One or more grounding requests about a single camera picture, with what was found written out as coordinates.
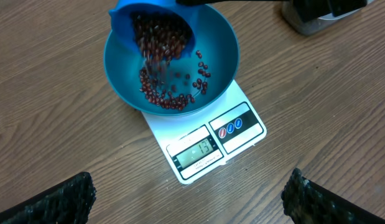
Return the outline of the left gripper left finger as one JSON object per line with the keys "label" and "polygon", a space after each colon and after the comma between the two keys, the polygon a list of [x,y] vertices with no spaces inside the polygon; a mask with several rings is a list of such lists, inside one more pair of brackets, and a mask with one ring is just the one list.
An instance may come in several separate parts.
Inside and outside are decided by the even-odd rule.
{"label": "left gripper left finger", "polygon": [[0,213],[5,224],[86,224],[96,200],[90,173],[81,172]]}

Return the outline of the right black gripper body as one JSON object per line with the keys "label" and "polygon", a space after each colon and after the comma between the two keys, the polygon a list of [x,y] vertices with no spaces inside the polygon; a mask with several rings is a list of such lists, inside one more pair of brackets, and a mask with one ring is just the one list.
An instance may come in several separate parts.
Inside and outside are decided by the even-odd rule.
{"label": "right black gripper body", "polygon": [[367,0],[292,0],[303,22],[331,15],[331,20],[351,13],[368,4]]}

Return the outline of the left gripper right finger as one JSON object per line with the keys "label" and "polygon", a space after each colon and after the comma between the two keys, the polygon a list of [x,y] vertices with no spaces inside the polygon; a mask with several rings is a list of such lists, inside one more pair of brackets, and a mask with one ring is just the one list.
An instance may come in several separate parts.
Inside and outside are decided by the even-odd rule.
{"label": "left gripper right finger", "polygon": [[296,224],[385,224],[367,210],[343,199],[295,168],[282,193],[284,214]]}

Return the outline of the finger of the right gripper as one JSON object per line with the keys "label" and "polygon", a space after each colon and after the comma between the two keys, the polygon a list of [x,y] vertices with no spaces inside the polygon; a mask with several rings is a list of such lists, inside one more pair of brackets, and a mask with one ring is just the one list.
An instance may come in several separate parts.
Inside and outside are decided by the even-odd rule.
{"label": "finger of the right gripper", "polygon": [[217,2],[226,2],[226,1],[289,1],[289,0],[176,0],[176,3],[182,4],[184,6],[198,6],[204,4],[212,4]]}

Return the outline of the blue plastic measuring scoop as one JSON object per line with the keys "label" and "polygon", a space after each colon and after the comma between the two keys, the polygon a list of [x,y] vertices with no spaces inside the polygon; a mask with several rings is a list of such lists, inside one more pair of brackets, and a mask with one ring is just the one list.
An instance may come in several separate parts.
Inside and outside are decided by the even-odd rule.
{"label": "blue plastic measuring scoop", "polygon": [[192,37],[182,50],[181,57],[190,57],[198,34],[198,13],[203,4],[183,5],[176,0],[119,0],[114,9],[109,10],[113,35],[127,49],[138,53],[139,49],[134,40],[135,31],[132,28],[131,13],[142,11],[148,14],[176,14],[191,28]]}

